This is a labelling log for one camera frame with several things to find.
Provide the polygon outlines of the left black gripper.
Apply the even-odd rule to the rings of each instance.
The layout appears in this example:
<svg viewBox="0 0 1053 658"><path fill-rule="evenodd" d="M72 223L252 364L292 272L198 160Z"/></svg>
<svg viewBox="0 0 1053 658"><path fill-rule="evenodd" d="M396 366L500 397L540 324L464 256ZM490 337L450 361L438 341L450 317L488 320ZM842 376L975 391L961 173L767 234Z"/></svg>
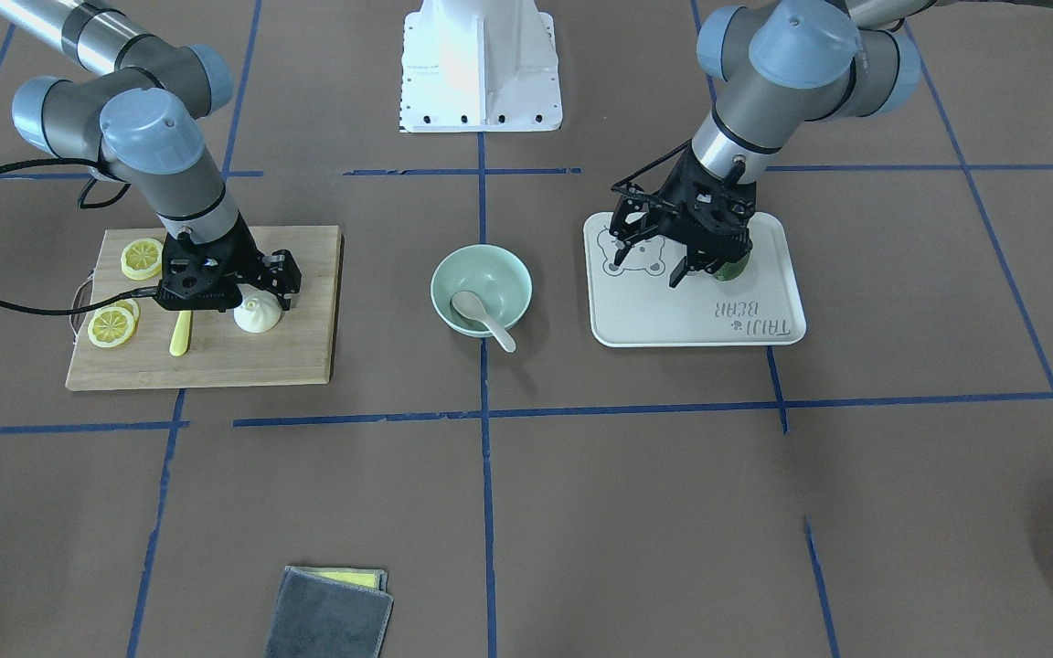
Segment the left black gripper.
<svg viewBox="0 0 1053 658"><path fill-rule="evenodd" d="M636 176L673 155L678 155L677 162L659 190L648 193L635 184ZM747 174L744 155L732 155L723 163L726 174L716 178L688 144L680 144L613 184L611 191L620 196L609 224L610 236L619 243L614 266L622 265L640 242L664 237L686 246L686 257L670 275L669 287L675 288L689 273L713 275L719 265L752 251L748 225L756 212L756 184L739 181Z"/></svg>

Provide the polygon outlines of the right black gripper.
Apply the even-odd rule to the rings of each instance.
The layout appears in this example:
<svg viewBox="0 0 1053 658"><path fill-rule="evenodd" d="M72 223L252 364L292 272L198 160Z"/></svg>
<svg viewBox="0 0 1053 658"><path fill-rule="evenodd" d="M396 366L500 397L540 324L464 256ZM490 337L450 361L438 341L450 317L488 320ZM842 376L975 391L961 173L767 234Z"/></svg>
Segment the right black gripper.
<svg viewBox="0 0 1053 658"><path fill-rule="evenodd" d="M289 311L289 296L301 284L301 271L289 250L263 254L250 230L234 228L208 243L167 236L155 300L167 311L225 312L242 304L240 288L250 286L274 295Z"/></svg>

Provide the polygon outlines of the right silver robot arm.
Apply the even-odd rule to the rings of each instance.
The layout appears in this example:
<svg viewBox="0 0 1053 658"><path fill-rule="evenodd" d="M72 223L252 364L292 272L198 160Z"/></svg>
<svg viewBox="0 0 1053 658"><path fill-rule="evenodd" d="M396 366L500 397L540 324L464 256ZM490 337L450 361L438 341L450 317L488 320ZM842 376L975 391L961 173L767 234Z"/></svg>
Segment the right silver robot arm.
<svg viewBox="0 0 1053 658"><path fill-rule="evenodd" d="M258 250L197 124L233 96L217 51L172 46L104 1L0 1L0 16L92 72L29 80L14 125L37 149L142 193L167 233L155 300L229 311L250 286L289 311L301 272L289 250Z"/></svg>

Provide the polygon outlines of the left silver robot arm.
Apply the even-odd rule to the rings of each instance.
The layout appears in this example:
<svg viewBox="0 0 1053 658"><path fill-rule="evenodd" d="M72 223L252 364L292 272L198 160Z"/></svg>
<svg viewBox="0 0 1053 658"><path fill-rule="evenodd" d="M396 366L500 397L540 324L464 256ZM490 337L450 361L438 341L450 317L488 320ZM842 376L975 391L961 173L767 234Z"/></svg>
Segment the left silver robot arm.
<svg viewBox="0 0 1053 658"><path fill-rule="evenodd" d="M686 255L660 265L670 287L704 271L728 281L753 247L749 223L756 184L804 123L872 117L896 109L918 86L922 58L901 34L929 1L771 1L723 5L697 33L697 61L723 87L697 133L668 158L654 192L625 176L609 234L605 273L647 241L681 243Z"/></svg>

